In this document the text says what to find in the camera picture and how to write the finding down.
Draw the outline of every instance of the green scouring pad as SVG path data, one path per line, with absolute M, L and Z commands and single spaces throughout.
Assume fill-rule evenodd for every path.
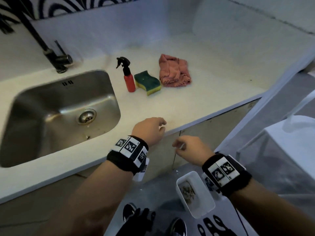
M 149 75 L 148 71 L 143 71 L 135 75 L 136 85 L 144 89 L 147 95 L 153 94 L 161 89 L 161 83 L 157 78 Z

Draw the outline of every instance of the wristband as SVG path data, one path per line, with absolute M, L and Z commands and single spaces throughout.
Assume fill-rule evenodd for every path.
M 252 178 L 246 168 L 234 158 L 221 153 L 209 158 L 203 164 L 202 170 L 226 197 L 229 197 L 234 191 L 246 187 Z
M 128 136 L 120 139 L 107 155 L 107 160 L 133 175 L 143 170 L 149 147 L 141 138 Z

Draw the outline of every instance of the black spray nozzle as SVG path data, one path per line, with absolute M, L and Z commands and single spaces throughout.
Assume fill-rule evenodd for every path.
M 118 64 L 117 67 L 118 68 L 120 65 L 123 67 L 123 72 L 125 76 L 128 76 L 131 74 L 130 69 L 129 69 L 129 65 L 130 65 L 130 61 L 125 58 L 125 57 L 119 57 L 117 58 Z

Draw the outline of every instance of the black glove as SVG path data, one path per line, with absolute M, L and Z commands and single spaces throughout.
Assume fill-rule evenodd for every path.
M 155 212 L 151 214 L 151 220 L 148 217 L 149 209 L 145 208 L 140 215 L 140 208 L 138 208 L 134 215 L 128 218 L 127 222 L 121 227 L 116 236 L 136 235 L 144 236 L 147 231 L 151 232 Z

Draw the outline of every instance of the chair seat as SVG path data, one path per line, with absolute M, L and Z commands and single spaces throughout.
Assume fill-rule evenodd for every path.
M 315 179 L 315 119 L 293 115 L 265 128 L 275 143 Z

